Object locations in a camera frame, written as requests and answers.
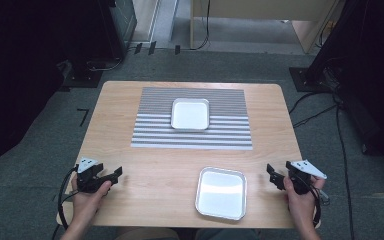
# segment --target hand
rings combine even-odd
[[[77,176],[71,180],[73,190],[77,189]],[[102,197],[107,195],[111,182],[104,182],[93,194],[79,192],[73,196],[73,220],[61,239],[81,239],[89,228],[96,212],[101,207]]]
[[[313,186],[322,189],[325,183],[324,179],[311,178]],[[289,177],[283,179],[286,192],[288,193],[289,211],[294,221],[295,227],[302,239],[320,239],[313,226],[313,215],[315,208],[315,199],[311,192],[298,195],[295,192],[294,185]]]

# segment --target metal tray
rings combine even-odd
[[[237,171],[206,167],[199,176],[196,209],[206,216],[240,220],[246,211],[246,179]]]
[[[177,98],[173,102],[171,126],[185,131],[203,131],[210,124],[209,102],[206,99]]]

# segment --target gray carpet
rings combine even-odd
[[[0,158],[0,239],[51,238],[61,181],[73,166],[102,84],[108,80],[277,83],[290,109],[297,93],[288,67],[309,66],[313,56],[146,50],[105,72],[98,89],[57,92],[22,142]],[[305,99],[292,123],[333,105],[328,94]],[[83,126],[84,112],[90,109]],[[348,157],[355,239],[384,239],[384,157],[361,154],[361,142],[346,112],[339,112]],[[335,110],[295,129],[303,158],[328,175],[330,206],[322,207],[323,239],[350,239],[344,160]],[[86,239],[113,239],[115,229],[93,227]],[[263,230],[264,239],[298,239],[295,230]]]

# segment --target human hand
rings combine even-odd
[[[74,190],[77,189],[77,176],[71,180]],[[102,204],[102,197],[107,195],[111,182],[104,182],[93,194],[79,192],[73,196],[73,220],[61,239],[81,239],[89,228],[96,212]]]
[[[311,177],[313,186],[322,189],[325,183],[324,179]],[[295,227],[302,239],[320,239],[313,226],[313,215],[315,208],[315,199],[311,192],[298,195],[295,192],[294,185],[289,177],[283,179],[286,192],[288,194],[289,212],[291,213]]]

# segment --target wooden table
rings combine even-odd
[[[194,18],[207,16],[209,0],[190,1],[190,46],[193,48]],[[210,17],[293,20],[292,25],[301,46],[304,52],[308,53],[338,2],[339,0],[211,0]]]
[[[253,150],[131,147],[143,87],[243,89]],[[275,84],[123,82],[102,88],[77,159],[104,163],[103,174],[123,166],[97,213],[95,225],[222,228],[291,228],[284,194],[269,182],[266,165],[301,160],[282,90]],[[246,215],[237,222],[206,217],[195,208],[200,171],[236,170],[247,179]],[[64,203],[70,221],[72,204]]]

